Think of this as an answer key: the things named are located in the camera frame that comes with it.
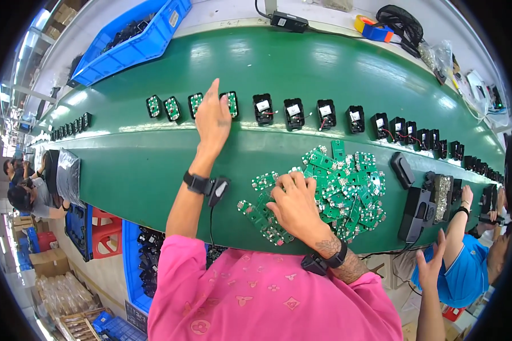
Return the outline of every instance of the blue storage bin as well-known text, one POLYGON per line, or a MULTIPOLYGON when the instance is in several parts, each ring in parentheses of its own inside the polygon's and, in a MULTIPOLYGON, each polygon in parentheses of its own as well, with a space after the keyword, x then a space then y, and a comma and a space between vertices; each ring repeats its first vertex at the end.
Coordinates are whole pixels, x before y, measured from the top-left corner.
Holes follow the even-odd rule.
POLYGON ((127 296, 135 307, 148 314, 152 305, 152 299, 144 294, 143 281, 139 277, 143 272, 139 269, 139 249, 142 247, 137 242, 139 235, 140 229, 137 224, 123 221, 123 270, 125 272, 125 282, 127 283, 127 296))
POLYGON ((148 0, 130 9, 100 30, 83 55, 72 79, 90 86, 125 68, 160 57, 190 9, 190 0, 148 0), (142 33, 100 54, 127 24, 155 12, 156 16, 142 33))
POLYGON ((95 331, 101 335, 115 337, 120 341, 146 341, 148 335, 138 330, 123 318, 111 317, 103 311, 93 322, 95 331))
POLYGON ((74 243, 83 260, 89 262, 93 259, 93 206, 86 205, 87 208, 83 208, 73 203, 70 206, 73 212, 82 209, 83 216, 80 218, 77 214, 68 212, 64 217, 64 233, 74 243))

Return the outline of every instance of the wooden pallet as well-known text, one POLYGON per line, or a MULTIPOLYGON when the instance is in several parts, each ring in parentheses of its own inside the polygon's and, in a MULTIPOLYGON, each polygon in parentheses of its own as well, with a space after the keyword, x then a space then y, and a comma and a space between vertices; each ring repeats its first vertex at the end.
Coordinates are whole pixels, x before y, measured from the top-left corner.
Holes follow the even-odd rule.
POLYGON ((113 316, 109 308, 99 308, 85 313, 62 316, 58 319, 58 328, 69 341, 101 341, 91 323, 103 311, 113 316))

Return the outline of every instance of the blue shirt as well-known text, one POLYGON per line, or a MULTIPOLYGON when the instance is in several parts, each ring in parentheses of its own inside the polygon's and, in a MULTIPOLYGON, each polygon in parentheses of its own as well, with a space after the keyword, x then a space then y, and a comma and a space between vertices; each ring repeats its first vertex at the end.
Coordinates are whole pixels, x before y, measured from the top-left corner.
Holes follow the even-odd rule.
MULTIPOLYGON (((449 269, 445 270, 442 261, 442 268, 438 274, 438 297, 441 302, 453 308, 470 305, 489 288, 489 248, 480 244, 478 239, 471 235, 464 235, 463 243, 463 249, 449 269)), ((432 259, 432 246, 425 250, 424 255, 426 261, 432 259)), ((418 266, 413 271, 412 282, 421 290, 418 266)))

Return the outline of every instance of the forearm tattoo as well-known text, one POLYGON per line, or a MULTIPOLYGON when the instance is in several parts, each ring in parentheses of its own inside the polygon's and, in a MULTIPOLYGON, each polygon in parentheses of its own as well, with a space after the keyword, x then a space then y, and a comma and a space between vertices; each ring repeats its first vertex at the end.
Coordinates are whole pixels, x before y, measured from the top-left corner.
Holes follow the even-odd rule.
MULTIPOLYGON (((315 244, 315 250, 324 258, 330 258, 341 250, 340 240, 332 233, 330 239, 315 244)), ((346 284, 353 283, 366 272, 366 265, 350 250, 347 250, 345 262, 337 269, 331 269, 334 276, 346 284)))

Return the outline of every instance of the green conveyor belt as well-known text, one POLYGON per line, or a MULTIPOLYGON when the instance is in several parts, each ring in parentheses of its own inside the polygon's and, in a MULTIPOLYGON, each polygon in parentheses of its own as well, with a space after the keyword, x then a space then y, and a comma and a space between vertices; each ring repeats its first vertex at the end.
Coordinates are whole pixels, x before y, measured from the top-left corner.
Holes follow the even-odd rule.
MULTIPOLYGON (((383 208, 387 220, 374 231, 358 236, 350 245, 356 253, 400 249, 396 234, 407 191, 403 190, 389 166, 391 155, 402 150, 417 181, 425 172, 463 178, 474 191, 473 209, 490 181, 465 171, 450 159, 439 160, 391 144, 375 142, 369 118, 385 112, 415 120, 418 128, 439 129, 441 139, 459 140, 465 155, 476 155, 501 171, 504 153, 493 133, 477 125, 463 102, 449 87, 441 87, 426 70, 374 45, 325 34, 292 34, 270 28, 232 28, 174 39, 163 57, 106 78, 89 88, 77 88, 43 117, 47 126, 59 126, 93 114, 90 129, 73 139, 48 148, 64 147, 82 159, 81 199, 129 221, 164 230, 166 219, 182 181, 195 156, 199 141, 187 98, 205 93, 212 80, 220 77, 220 91, 236 91, 239 117, 216 161, 212 174, 232 179, 227 196, 215 208, 213 237, 217 244, 276 253, 306 253, 300 241, 276 247, 262 238, 236 204, 256 202, 259 192, 251 179, 266 172, 286 173, 301 166, 301 155, 330 140, 345 140, 347 153, 375 154, 378 169, 385 172, 387 191, 383 208), (273 109, 279 110, 272 126, 259 127, 254 119, 252 95, 270 93, 273 109), (182 117, 150 119, 145 99, 174 95, 182 117), (306 125, 297 132, 285 127, 283 100, 302 99, 306 125), (318 99, 333 99, 337 126, 319 132, 318 99), (366 132, 351 135, 345 111, 362 105, 366 132)), ((203 208, 198 238, 210 242, 209 209, 203 208)), ((471 217, 468 227, 476 224, 471 217)), ((418 244, 436 238, 441 223, 427 228, 418 244)))

